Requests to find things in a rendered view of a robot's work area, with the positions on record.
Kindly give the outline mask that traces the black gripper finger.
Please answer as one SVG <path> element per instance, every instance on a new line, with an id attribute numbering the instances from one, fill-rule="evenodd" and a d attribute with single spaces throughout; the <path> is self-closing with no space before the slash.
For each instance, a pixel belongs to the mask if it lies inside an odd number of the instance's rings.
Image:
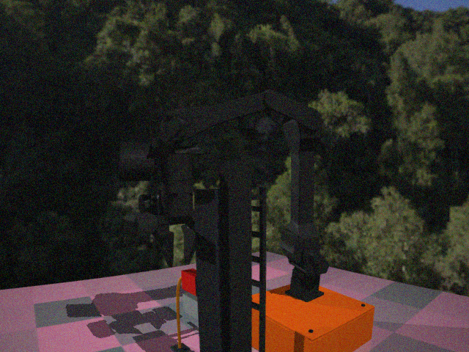
<path id="1" fill-rule="evenodd" d="M 189 265 L 196 251 L 195 228 L 186 227 L 185 225 L 180 226 L 184 238 L 184 260 L 185 264 Z"/>
<path id="2" fill-rule="evenodd" d="M 168 267 L 172 268 L 174 261 L 174 232 L 169 231 L 163 233 L 148 233 L 153 234 L 155 236 L 162 249 Z"/>

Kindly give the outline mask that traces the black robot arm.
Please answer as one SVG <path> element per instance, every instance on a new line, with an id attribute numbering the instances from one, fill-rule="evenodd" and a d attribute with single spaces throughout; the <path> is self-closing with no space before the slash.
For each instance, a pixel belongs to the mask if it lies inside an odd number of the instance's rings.
<path id="1" fill-rule="evenodd" d="M 163 118 L 161 132 L 151 143 L 121 143 L 120 181 L 151 181 L 158 173 L 161 180 L 192 180 L 192 155 L 204 151 L 195 142 L 173 147 L 172 152 L 155 152 L 171 143 L 180 143 L 225 122 L 263 111 L 284 128 L 291 152 L 291 219 L 281 229 L 282 252 L 294 265 L 288 296 L 310 302 L 324 293 L 319 290 L 320 274 L 330 263 L 320 253 L 320 239 L 314 226 L 314 151 L 321 139 L 322 115 L 314 108 L 268 89 L 255 95 L 208 107 L 172 109 Z"/>

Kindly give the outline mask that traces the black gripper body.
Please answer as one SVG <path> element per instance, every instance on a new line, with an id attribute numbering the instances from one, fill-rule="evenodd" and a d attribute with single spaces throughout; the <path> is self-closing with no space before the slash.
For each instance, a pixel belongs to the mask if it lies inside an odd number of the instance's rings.
<path id="1" fill-rule="evenodd" d="M 169 225 L 177 224 L 195 228 L 194 189 L 196 186 L 192 186 L 192 180 L 161 181 L 161 186 L 158 186 L 161 192 L 161 216 L 146 212 L 127 213 L 124 229 L 134 234 L 144 234 L 169 232 Z"/>

